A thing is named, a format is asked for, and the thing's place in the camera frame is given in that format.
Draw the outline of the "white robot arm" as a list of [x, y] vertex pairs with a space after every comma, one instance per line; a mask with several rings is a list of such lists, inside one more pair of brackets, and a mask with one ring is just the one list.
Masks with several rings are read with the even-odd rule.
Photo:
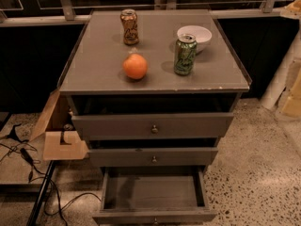
[[301, 117], [301, 0], [294, 0], [279, 9], [282, 18], [299, 22], [299, 30], [282, 59], [273, 79], [261, 97], [261, 105], [287, 117]]

